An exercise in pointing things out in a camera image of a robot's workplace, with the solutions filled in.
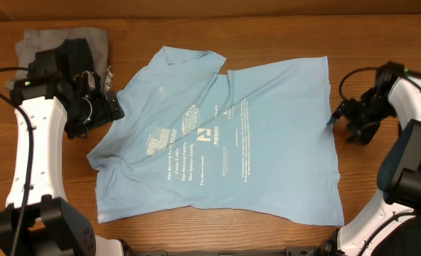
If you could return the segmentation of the light blue printed t-shirt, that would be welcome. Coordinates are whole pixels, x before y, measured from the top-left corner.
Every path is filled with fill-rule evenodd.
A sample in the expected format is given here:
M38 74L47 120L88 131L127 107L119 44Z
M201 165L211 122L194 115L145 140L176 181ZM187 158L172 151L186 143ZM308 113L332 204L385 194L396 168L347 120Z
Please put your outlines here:
M191 206L343 225L327 57L224 64L163 47L118 92L124 116L88 154L100 223Z

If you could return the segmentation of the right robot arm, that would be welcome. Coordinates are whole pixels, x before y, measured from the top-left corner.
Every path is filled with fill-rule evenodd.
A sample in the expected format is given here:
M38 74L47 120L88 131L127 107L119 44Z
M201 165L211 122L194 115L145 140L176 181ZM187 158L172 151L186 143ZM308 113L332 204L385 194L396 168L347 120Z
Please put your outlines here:
M363 210L318 247L287 255L371 255L402 224L421 215L421 73L388 62L359 100L343 97L329 124L348 121L349 141L367 145L387 117L398 118L399 135L380 165L377 191Z

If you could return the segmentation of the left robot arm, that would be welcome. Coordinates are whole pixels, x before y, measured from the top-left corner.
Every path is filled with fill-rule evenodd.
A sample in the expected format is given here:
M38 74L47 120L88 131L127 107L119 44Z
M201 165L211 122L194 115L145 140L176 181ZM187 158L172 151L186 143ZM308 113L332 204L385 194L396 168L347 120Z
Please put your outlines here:
M38 52L6 101L18 125L16 167L0 212L0 249L7 255L129 255L122 240L96 235L69 204L63 185L63 138L122 117L115 95L104 92L87 46Z

